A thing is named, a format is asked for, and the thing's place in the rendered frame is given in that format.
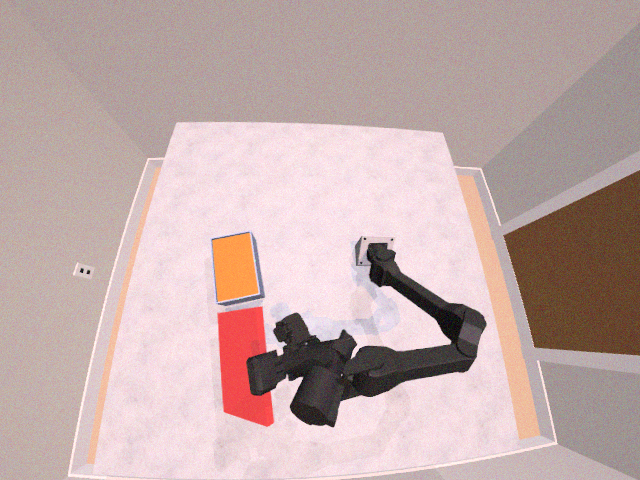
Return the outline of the red square slab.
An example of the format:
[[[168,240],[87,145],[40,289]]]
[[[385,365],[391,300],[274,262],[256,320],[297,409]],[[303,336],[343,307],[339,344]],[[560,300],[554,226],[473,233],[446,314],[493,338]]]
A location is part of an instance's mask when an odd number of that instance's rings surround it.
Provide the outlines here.
[[[262,307],[218,313],[224,412],[268,427],[273,422],[271,391],[250,394],[248,357],[266,353]]]

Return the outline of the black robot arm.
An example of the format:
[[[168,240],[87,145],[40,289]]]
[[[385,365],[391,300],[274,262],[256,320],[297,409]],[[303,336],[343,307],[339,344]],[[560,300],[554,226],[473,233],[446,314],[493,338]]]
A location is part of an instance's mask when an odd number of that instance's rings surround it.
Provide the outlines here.
[[[371,244],[371,245],[370,245]],[[386,245],[385,245],[386,244]],[[399,384],[420,378],[466,372],[477,357],[484,316],[467,305],[449,303],[400,271],[396,252],[387,243],[369,243],[369,278],[378,287],[391,286],[435,319],[450,339],[449,345],[395,351],[388,346],[357,346],[343,329],[339,339],[317,342],[308,353],[307,369],[290,404],[292,413],[307,425],[335,427],[341,401],[363,395],[374,397]],[[316,335],[310,335],[297,312],[276,322],[273,333],[289,353]],[[342,375],[342,376],[341,376]]]

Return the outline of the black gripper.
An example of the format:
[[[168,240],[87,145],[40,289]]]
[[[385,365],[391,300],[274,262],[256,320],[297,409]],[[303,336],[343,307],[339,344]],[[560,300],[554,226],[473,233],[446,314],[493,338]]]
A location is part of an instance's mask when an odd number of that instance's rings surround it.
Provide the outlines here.
[[[299,377],[304,377],[306,370],[310,369],[308,363],[308,353],[311,345],[320,342],[315,340],[301,345],[299,349],[289,353],[288,349],[283,349],[283,354],[277,356],[277,350],[268,351],[248,357],[246,368],[249,376],[250,394],[261,396],[276,388],[278,382],[285,380],[293,381]]]

